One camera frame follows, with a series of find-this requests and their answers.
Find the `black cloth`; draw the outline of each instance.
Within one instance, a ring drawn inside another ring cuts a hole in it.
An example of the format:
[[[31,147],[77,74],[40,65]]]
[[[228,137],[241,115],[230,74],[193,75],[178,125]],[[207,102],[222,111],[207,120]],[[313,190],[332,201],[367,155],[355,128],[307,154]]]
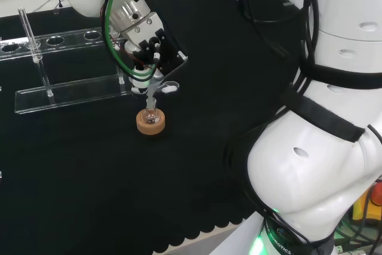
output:
[[[295,12],[287,0],[252,1],[259,19]],[[0,62],[1,254],[147,255],[254,211],[223,170],[224,145],[281,106],[298,66],[298,22],[263,29],[290,52],[280,60],[234,0],[155,2],[190,56],[169,79],[180,90],[156,97],[167,121],[157,137],[136,129],[142,97],[17,115],[15,92],[41,86],[38,72],[30,58]],[[36,35],[100,25],[71,8],[29,18]],[[24,36],[18,16],[0,19],[0,36]],[[115,73],[104,47],[44,63],[52,84]]]

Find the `small glass vial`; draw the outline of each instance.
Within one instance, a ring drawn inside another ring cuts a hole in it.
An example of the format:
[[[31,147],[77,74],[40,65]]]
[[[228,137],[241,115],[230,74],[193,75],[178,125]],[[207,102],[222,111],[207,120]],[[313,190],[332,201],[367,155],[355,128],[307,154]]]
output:
[[[147,99],[146,101],[147,101],[147,106],[145,110],[142,112],[142,121],[145,124],[152,125],[159,122],[160,115],[158,110],[155,108],[156,99],[151,98],[151,99]]]

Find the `green cable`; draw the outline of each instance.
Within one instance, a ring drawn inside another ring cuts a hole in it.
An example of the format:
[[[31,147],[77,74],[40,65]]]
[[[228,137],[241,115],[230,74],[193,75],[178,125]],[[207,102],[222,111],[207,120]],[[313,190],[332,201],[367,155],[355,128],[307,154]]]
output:
[[[109,50],[112,52],[114,58],[118,61],[118,63],[121,65],[121,68],[123,68],[123,70],[127,73],[127,74],[132,74],[134,76],[139,76],[139,77],[143,77],[143,76],[150,76],[153,72],[152,71],[149,71],[149,72],[146,72],[146,73],[137,73],[135,72],[134,70],[131,70],[129,67],[127,67],[125,65],[125,63],[119,58],[117,52],[115,51],[114,47],[113,47],[113,44],[112,44],[112,41],[110,40],[110,37],[109,37],[109,23],[110,23],[110,14],[111,14],[111,11],[112,11],[112,4],[113,4],[113,0],[109,0],[109,3],[107,5],[107,9],[106,9],[106,15],[105,15],[105,34],[106,34],[106,44],[107,44],[107,47],[109,48]]]

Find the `green led light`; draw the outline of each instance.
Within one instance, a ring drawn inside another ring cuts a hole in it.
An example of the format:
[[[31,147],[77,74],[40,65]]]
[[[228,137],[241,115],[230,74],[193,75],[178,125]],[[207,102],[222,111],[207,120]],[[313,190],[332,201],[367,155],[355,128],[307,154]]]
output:
[[[264,243],[260,237],[257,237],[252,245],[249,255],[267,255],[267,251],[264,248]]]

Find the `black strap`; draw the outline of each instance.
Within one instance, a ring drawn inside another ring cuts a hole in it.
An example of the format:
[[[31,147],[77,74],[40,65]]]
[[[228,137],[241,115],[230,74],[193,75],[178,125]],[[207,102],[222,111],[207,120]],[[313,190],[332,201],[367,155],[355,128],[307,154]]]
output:
[[[338,87],[373,90],[382,88],[382,73],[356,73],[302,61],[301,71],[310,79]]]
[[[355,143],[365,132],[365,129],[353,125],[313,100],[299,95],[292,86],[286,89],[281,99],[284,105],[298,116],[340,139]]]

